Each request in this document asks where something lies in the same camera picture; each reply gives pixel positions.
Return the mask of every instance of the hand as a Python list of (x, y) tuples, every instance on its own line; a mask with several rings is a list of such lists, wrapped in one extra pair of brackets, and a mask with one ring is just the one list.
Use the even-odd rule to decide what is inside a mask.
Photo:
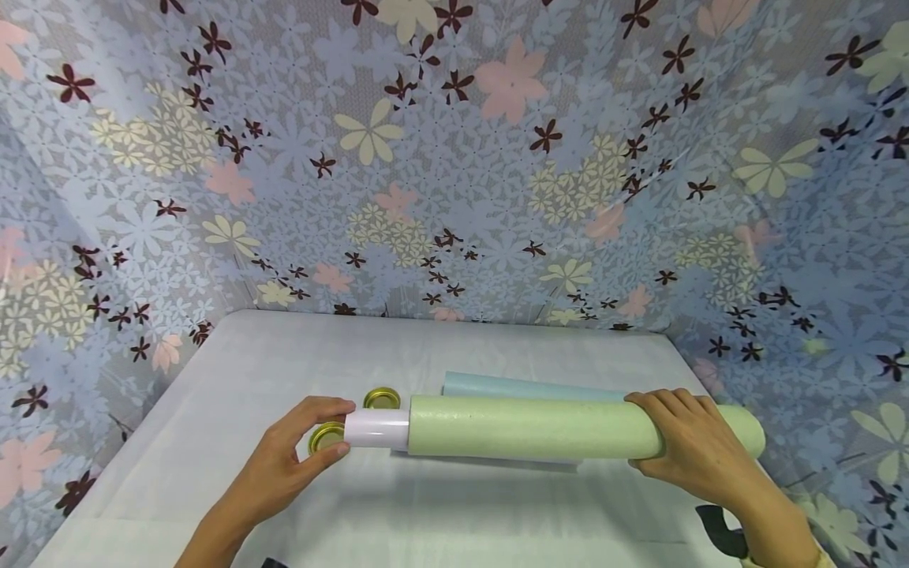
[(215, 507), (250, 528), (282, 512), (318, 474), (350, 450), (350, 444), (336, 443), (301, 462), (295, 447), (303, 434), (319, 423), (343, 422), (355, 408), (353, 402), (343, 398), (307, 396), (265, 431)]
[(677, 485), (733, 513), (745, 505), (745, 497), (780, 493), (709, 396), (676, 389), (630, 393), (625, 400), (643, 408), (665, 439), (663, 456), (629, 462), (647, 477)]

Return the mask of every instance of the left hand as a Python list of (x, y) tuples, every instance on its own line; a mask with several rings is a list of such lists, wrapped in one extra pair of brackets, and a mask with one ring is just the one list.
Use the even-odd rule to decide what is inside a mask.
[(343, 398), (307, 396), (265, 431), (215, 509), (250, 530), (282, 512), (318, 474), (350, 450), (349, 443), (336, 443), (301, 462), (295, 447), (303, 435), (316, 424), (343, 422), (355, 409), (356, 404)]

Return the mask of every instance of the green foam tube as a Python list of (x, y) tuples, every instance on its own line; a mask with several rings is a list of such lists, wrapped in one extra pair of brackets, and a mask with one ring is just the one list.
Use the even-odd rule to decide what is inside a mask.
[[(739, 406), (720, 414), (753, 457), (764, 429)], [(408, 453), (471, 457), (583, 460), (647, 459), (663, 436), (631, 403), (415, 395), (410, 399)]]

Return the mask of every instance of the light blue foam tube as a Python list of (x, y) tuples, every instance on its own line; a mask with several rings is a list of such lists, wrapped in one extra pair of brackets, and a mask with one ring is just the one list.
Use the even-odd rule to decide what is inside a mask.
[(621, 403), (626, 393), (584, 386), (535, 383), (520, 379), (482, 374), (445, 373), (444, 396), (482, 396), (486, 398), (534, 398), (557, 401), (609, 401)]

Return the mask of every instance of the finger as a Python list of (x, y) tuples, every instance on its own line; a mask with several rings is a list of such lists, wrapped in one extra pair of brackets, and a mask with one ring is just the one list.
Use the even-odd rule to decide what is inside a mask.
[(343, 417), (354, 410), (356, 404), (343, 398), (307, 396), (275, 423), (275, 427), (285, 435), (288, 442), (296, 445), (303, 434), (316, 424), (332, 420), (342, 422)]
[(660, 389), (654, 391), (653, 395), (660, 399), (660, 402), (669, 409), (674, 416), (688, 416), (691, 412), (685, 407), (684, 403), (679, 400), (678, 396), (675, 395), (672, 391), (667, 391), (666, 389)]
[(704, 407), (694, 399), (694, 395), (689, 393), (688, 389), (675, 389), (673, 394), (692, 414), (704, 414)]
[(701, 408), (703, 408), (705, 412), (711, 415), (711, 417), (725, 422), (723, 415), (720, 414), (720, 409), (716, 407), (714, 399), (710, 398), (709, 396), (698, 396), (697, 402), (701, 405)]
[(335, 443), (310, 455), (296, 466), (297, 482), (301, 489), (319, 476), (319, 474), (337, 463), (350, 452), (347, 442)]
[(644, 409), (644, 412), (647, 413), (647, 416), (654, 421), (656, 427), (660, 432), (671, 432), (673, 424), (675, 423), (675, 417), (669, 409), (665, 407), (660, 399), (656, 398), (652, 393), (642, 394), (642, 393), (629, 393), (624, 398), (629, 403), (634, 403)]

